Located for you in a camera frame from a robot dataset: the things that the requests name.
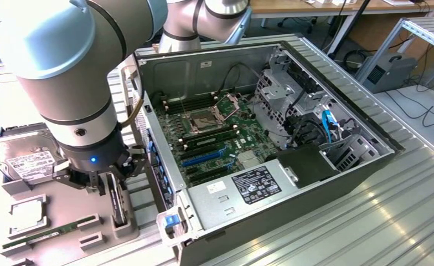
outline hard drive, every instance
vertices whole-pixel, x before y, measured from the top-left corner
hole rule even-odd
[[[44,123],[7,129],[0,136],[0,170],[10,180],[35,185],[52,180],[60,147]]]

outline blue pcie slot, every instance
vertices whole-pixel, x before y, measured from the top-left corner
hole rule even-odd
[[[191,159],[191,160],[183,162],[183,167],[198,165],[199,163],[203,163],[212,159],[218,159],[218,158],[223,157],[223,155],[224,155],[224,150],[220,150],[212,154],[204,155],[203,157],[199,157],[199,158],[195,158],[195,159]]]

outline motherboard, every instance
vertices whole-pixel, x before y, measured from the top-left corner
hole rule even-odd
[[[158,117],[191,187],[259,165],[279,151],[240,94],[164,101]]]

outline screw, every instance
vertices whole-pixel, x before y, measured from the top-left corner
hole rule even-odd
[[[86,135],[86,133],[87,133],[87,130],[86,129],[78,129],[78,130],[75,130],[75,133],[76,133],[76,136],[83,137]]]

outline power supply label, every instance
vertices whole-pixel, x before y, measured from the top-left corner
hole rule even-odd
[[[50,151],[7,159],[7,163],[26,181],[51,176],[54,174],[54,162],[55,158]]]
[[[267,166],[232,177],[232,180],[247,204],[254,204],[282,192]]]

